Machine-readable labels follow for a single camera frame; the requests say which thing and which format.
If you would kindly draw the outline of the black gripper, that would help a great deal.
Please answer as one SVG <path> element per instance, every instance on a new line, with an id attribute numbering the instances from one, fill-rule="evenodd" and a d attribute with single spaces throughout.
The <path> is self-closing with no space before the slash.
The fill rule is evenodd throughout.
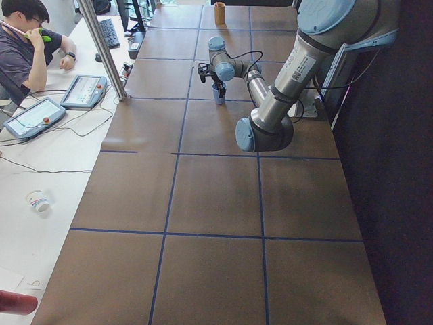
<path id="1" fill-rule="evenodd" d="M 210 76 L 212 80 L 214 81 L 214 84 L 216 85 L 216 91 L 218 94 L 218 98 L 224 98 L 226 93 L 226 84 L 216 74 L 216 72 L 211 71 Z"/>

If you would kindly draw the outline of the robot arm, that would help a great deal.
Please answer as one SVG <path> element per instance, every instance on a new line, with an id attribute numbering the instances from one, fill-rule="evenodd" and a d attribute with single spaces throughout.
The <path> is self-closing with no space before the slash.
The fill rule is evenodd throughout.
<path id="1" fill-rule="evenodd" d="M 319 69 L 343 44 L 350 51 L 368 51 L 392 44 L 398 33 L 400 1 L 302 1 L 293 50 L 275 81 L 267 85 L 258 64 L 232 58 L 222 37 L 208 41 L 210 76 L 219 93 L 234 77 L 246 82 L 255 105 L 235 127 L 244 152 L 286 148 L 294 134 L 288 112 Z"/>

